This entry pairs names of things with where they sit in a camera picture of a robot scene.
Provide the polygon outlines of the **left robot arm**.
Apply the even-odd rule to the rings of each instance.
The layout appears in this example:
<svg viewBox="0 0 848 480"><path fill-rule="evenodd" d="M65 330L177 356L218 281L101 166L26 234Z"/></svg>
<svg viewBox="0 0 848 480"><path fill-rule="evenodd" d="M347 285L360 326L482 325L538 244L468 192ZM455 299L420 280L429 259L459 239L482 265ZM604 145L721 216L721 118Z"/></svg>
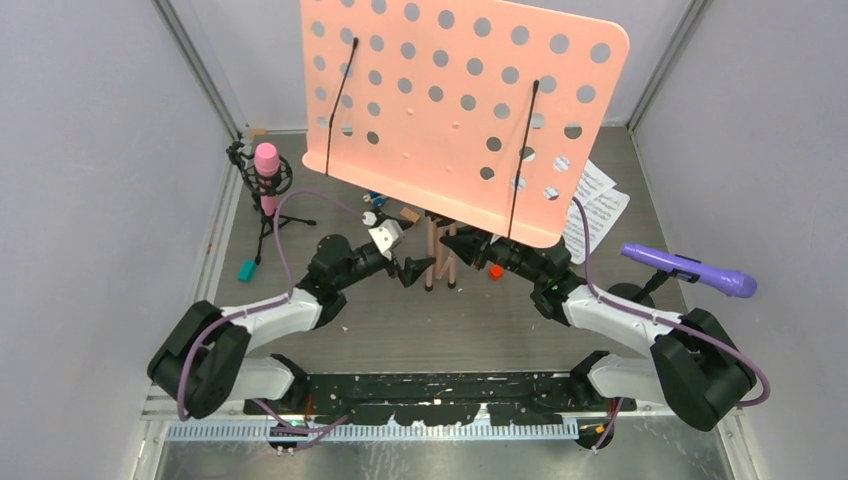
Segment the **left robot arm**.
<svg viewBox="0 0 848 480"><path fill-rule="evenodd" d="M340 234L322 238L306 275L287 293L234 307L192 304L147 367L148 377L175 401L178 418L203 419L229 401L298 412L308 395L307 373L281 354L253 358L251 352L327 325L346 306L345 289L376 273L410 287L435 262L397 259L394 249L404 231L395 220L368 233L369 241L358 248Z"/></svg>

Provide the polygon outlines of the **pink microphone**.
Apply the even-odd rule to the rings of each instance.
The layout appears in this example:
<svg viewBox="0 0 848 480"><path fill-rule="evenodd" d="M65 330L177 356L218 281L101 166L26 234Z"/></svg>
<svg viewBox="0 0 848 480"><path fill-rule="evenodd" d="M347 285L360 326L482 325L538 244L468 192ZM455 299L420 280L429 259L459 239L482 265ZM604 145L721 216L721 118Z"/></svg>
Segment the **pink microphone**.
<svg viewBox="0 0 848 480"><path fill-rule="evenodd" d="M244 186L250 192L254 209L260 213L260 234L253 260L255 265L259 265L262 260L264 240L273 233L274 228L284 227L290 223L316 226L317 222L276 214L277 198L291 188L293 169L272 143L262 142L251 153L247 152L246 147L246 143L238 138L226 149L226 154L230 163L237 168Z"/></svg>

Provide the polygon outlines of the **pink music stand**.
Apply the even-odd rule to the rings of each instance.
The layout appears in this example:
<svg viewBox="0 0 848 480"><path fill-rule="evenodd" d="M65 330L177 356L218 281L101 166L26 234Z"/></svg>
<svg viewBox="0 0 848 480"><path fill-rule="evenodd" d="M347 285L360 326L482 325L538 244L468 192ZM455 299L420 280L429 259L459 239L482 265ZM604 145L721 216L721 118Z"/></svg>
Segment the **pink music stand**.
<svg viewBox="0 0 848 480"><path fill-rule="evenodd" d="M304 1L305 167L530 247L562 238L617 23L508 1Z"/></svg>

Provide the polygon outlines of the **sheet music page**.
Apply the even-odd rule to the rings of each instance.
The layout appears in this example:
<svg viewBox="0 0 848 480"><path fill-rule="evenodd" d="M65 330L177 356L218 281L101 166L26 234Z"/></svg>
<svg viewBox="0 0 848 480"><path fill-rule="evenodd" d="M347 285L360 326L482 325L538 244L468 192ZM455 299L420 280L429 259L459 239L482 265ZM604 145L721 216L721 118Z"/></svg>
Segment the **sheet music page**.
<svg viewBox="0 0 848 480"><path fill-rule="evenodd" d="M587 160L574 196L586 204L613 189L617 183L591 160Z"/></svg>
<svg viewBox="0 0 848 480"><path fill-rule="evenodd" d="M630 196L616 189L610 189L597 198L583 204L589 228L589 253L611 231L614 224L623 215L630 203ZM568 221L562 234L565 246L571 255L571 262L581 265L585 262L586 246L584 224L578 207L572 203L568 210Z"/></svg>

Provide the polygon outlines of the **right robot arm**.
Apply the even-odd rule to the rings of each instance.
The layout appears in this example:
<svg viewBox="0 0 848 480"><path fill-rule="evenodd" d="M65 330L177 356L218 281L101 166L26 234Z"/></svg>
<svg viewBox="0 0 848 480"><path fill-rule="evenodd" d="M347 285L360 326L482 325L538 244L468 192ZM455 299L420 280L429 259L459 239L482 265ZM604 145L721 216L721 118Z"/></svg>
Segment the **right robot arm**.
<svg viewBox="0 0 848 480"><path fill-rule="evenodd" d="M468 266L497 265L531 282L530 298L544 318L639 353L606 354L572 381L572 400L584 410L596 410L609 398L631 398L664 404L690 427L709 431L732 409L752 405L747 396L756 387L762 389L760 401L768 397L762 371L706 310L663 311L599 289L571 270L562 242L534 248L470 226L440 242Z"/></svg>

